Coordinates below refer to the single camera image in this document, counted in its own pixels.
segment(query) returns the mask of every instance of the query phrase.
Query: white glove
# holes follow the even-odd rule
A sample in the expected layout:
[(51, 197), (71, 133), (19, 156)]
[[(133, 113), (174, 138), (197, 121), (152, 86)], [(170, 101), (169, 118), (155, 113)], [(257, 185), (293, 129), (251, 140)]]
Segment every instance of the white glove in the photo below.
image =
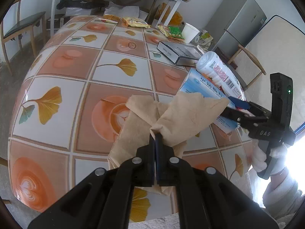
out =
[[(271, 175), (279, 173), (283, 168), (286, 167), (286, 155), (287, 155), (287, 147), (282, 144), (276, 148), (272, 148), (270, 151), (270, 156), (273, 158), (278, 158), (273, 170), (271, 171)], [(253, 148), (253, 156), (252, 156), (252, 166), (256, 172), (261, 172), (267, 168), (267, 164), (265, 162), (267, 156), (259, 147), (258, 140), (256, 140)]]

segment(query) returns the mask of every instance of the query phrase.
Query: white bottle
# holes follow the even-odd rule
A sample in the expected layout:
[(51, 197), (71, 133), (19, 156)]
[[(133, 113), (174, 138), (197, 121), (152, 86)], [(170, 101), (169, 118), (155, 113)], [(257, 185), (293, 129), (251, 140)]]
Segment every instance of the white bottle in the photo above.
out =
[(204, 54), (198, 60), (196, 69), (223, 91), (226, 96), (233, 96), (243, 101), (246, 100), (239, 81), (216, 53), (209, 51)]

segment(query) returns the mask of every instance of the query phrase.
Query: silver refrigerator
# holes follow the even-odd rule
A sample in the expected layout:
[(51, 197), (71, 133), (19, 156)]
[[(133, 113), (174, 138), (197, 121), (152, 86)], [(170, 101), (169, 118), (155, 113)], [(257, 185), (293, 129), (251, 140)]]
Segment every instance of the silver refrigerator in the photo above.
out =
[(204, 27), (213, 37), (209, 50), (219, 47), (228, 57), (233, 56), (237, 45), (245, 47), (266, 19), (255, 0), (223, 0)]

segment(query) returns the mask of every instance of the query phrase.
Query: metal screw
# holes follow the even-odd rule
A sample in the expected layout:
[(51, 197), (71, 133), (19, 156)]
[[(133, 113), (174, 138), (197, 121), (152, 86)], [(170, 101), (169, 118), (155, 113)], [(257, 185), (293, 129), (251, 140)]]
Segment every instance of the metal screw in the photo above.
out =
[(171, 157), (171, 158), (170, 158), (170, 162), (171, 162), (172, 164), (177, 164), (177, 163), (179, 163), (179, 158), (177, 158), (177, 157)]
[(132, 162), (133, 162), (134, 164), (140, 164), (140, 163), (142, 162), (142, 159), (141, 159), (140, 157), (134, 157), (134, 158), (132, 159)]
[(102, 176), (105, 174), (105, 169), (103, 168), (98, 168), (94, 171), (94, 173), (97, 175), (97, 176)]
[(213, 167), (206, 168), (206, 172), (210, 175), (214, 175), (216, 173), (216, 169)]

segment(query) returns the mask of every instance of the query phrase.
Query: black bag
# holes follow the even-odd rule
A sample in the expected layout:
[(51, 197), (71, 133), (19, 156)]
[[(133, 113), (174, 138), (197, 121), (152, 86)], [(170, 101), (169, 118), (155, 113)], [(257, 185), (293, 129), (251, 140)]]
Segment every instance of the black bag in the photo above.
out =
[(84, 9), (92, 9), (96, 7), (105, 7), (105, 3), (87, 2), (82, 0), (60, 0), (56, 8), (63, 9), (64, 7), (79, 7)]

